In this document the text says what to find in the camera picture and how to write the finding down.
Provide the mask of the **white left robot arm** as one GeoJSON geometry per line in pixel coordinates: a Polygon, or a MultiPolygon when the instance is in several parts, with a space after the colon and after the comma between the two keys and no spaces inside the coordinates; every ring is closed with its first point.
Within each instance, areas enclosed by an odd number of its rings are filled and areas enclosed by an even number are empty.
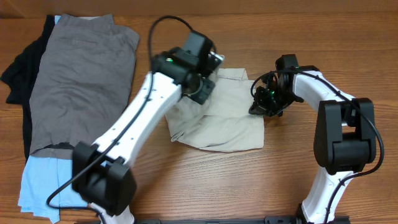
{"type": "Polygon", "coordinates": [[[210,50],[176,47],[156,55],[136,97],[94,143],[79,142],[72,154],[72,189],[88,202],[100,223],[134,223],[129,204],[136,191],[131,172],[160,119],[186,96],[204,104],[224,57],[210,50]]]}

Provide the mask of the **beige khaki shorts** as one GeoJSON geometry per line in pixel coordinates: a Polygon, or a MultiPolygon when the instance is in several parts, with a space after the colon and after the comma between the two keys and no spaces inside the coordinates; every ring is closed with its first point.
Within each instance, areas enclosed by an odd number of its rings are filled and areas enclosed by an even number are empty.
{"type": "Polygon", "coordinates": [[[184,96],[165,115],[171,141],[206,151],[234,152],[264,146],[264,118],[249,114],[253,81],[244,68],[221,68],[204,105],[184,96]]]}

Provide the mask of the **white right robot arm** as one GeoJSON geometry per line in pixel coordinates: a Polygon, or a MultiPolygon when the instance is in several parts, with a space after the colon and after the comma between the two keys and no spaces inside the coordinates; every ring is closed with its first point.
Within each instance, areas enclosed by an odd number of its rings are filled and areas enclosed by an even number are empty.
{"type": "Polygon", "coordinates": [[[250,114],[281,116],[293,102],[306,102],[317,112],[313,151],[318,171],[308,196],[300,204],[297,223],[347,223],[335,210],[348,184],[367,173],[376,157],[374,107],[326,80],[317,67],[278,68],[257,78],[250,94],[250,114]]]}

